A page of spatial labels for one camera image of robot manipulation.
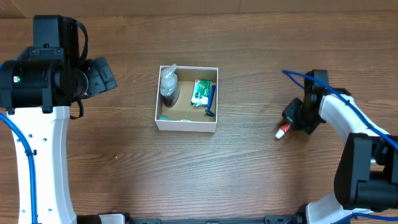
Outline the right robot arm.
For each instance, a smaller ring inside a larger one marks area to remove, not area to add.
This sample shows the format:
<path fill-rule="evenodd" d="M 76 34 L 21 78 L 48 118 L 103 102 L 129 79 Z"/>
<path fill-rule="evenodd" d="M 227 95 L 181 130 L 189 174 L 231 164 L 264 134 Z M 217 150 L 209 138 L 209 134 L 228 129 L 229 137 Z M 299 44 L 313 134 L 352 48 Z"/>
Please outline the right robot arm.
<path fill-rule="evenodd" d="M 328 123 L 343 141 L 344 149 L 334 178 L 333 191 L 320 200 L 303 204 L 294 215 L 267 217 L 283 223 L 350 223 L 366 217 L 388 222 L 381 212 L 397 209 L 397 136 L 373 123 L 356 105 L 351 93 L 329 84 L 326 70 L 305 74 L 283 71 L 291 80 L 302 77 L 302 100 L 293 99 L 283 110 L 280 139 L 288 130 L 312 134 Z"/>

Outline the clear pump soap bottle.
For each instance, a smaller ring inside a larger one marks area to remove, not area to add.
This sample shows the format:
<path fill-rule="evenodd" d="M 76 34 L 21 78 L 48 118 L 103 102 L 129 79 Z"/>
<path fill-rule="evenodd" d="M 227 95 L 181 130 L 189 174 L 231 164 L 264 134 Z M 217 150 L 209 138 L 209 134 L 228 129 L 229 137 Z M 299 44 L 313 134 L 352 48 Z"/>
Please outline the clear pump soap bottle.
<path fill-rule="evenodd" d="M 160 94 L 164 105 L 168 108 L 176 104 L 180 90 L 178 87 L 178 76 L 175 73 L 177 65 L 173 64 L 169 68 L 165 68 L 160 73 Z"/>

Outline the green white toothbrush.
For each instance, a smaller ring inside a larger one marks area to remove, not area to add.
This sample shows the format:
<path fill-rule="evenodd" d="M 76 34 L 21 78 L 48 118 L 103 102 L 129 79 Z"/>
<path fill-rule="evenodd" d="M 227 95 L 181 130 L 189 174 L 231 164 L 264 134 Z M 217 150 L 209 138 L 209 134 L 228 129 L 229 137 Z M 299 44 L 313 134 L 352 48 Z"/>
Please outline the green white toothbrush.
<path fill-rule="evenodd" d="M 171 118 L 169 118 L 169 117 L 166 116 L 166 115 L 160 115 L 160 116 L 159 116 L 159 120 L 162 120 L 162 121 L 191 122 L 191 120 L 188 120 L 188 119 L 171 119 Z"/>

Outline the green soap bar packet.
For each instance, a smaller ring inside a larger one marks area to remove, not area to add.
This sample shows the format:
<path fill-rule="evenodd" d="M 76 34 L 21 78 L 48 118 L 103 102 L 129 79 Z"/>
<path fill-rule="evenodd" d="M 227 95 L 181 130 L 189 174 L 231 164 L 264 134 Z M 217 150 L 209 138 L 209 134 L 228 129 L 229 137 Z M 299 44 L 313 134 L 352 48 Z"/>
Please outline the green soap bar packet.
<path fill-rule="evenodd" d="M 196 107 L 208 106 L 211 87 L 211 80 L 196 79 L 194 82 L 191 104 Z"/>

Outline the blue disposable razor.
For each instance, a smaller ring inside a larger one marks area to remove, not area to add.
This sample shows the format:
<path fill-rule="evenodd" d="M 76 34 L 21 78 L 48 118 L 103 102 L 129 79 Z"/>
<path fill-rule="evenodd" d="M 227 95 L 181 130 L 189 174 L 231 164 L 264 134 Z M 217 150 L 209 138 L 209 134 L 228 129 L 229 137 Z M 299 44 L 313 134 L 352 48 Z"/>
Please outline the blue disposable razor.
<path fill-rule="evenodd" d="M 215 114 L 211 111 L 211 107 L 212 107 L 212 104 L 213 104 L 215 91 L 216 91 L 216 86 L 213 85 L 211 87 L 211 89 L 210 89 L 210 94 L 209 94 L 209 97 L 208 97 L 208 104 L 207 104 L 207 107 L 206 107 L 206 110 L 205 110 L 205 113 L 208 116 L 210 116 L 210 117 L 215 117 Z"/>

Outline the Colgate toothpaste tube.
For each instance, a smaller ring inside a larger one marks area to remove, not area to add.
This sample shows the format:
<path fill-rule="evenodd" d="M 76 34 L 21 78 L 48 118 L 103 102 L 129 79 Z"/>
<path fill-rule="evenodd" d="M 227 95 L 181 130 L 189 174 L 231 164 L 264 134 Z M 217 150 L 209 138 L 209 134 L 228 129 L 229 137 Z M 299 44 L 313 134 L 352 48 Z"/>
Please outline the Colgate toothpaste tube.
<path fill-rule="evenodd" d="M 282 139 L 285 136 L 285 134 L 289 131 L 290 127 L 291 127 L 291 124 L 289 124 L 289 123 L 283 124 L 279 128 L 279 130 L 276 132 L 275 138 L 276 139 Z"/>

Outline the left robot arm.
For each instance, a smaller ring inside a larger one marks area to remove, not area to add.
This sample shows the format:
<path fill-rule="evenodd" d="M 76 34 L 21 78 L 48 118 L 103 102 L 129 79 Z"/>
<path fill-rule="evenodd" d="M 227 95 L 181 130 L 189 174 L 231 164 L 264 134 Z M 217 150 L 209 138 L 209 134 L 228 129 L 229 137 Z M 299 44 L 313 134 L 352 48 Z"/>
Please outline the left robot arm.
<path fill-rule="evenodd" d="M 17 159 L 19 223 L 127 223 L 126 213 L 77 215 L 70 196 L 67 131 L 72 104 L 115 89 L 105 58 L 89 59 L 81 22 L 35 16 L 34 43 L 1 65 L 1 120 Z"/>

